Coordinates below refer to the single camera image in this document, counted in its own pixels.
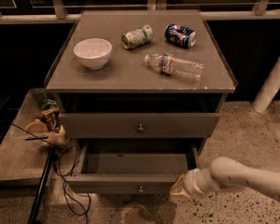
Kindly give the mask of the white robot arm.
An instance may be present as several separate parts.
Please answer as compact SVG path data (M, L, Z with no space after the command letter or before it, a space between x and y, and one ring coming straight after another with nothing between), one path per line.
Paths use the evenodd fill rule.
M180 176L174 195L202 197L247 187L280 202L280 117L271 102L227 102L199 168Z

